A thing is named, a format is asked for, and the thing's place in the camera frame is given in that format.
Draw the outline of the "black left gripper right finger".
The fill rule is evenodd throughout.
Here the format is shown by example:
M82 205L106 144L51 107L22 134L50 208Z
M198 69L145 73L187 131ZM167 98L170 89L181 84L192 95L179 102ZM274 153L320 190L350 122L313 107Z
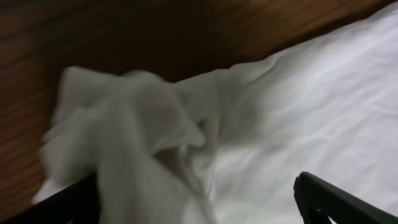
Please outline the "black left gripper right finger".
M296 177L294 198L304 224L397 224L397 217L309 172Z

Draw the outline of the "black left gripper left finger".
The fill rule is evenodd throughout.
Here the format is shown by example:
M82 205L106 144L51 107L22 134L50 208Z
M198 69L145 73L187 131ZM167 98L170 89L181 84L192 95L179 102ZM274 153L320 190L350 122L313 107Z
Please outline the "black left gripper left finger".
M91 175L1 223L98 224L100 210L96 176Z

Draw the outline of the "white t-shirt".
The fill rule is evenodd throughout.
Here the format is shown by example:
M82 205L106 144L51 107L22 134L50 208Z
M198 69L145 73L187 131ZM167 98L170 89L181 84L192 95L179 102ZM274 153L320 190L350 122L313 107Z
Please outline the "white t-shirt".
M397 213L397 4L270 57L169 83L62 77L41 202L97 173L101 223L299 223L308 171Z

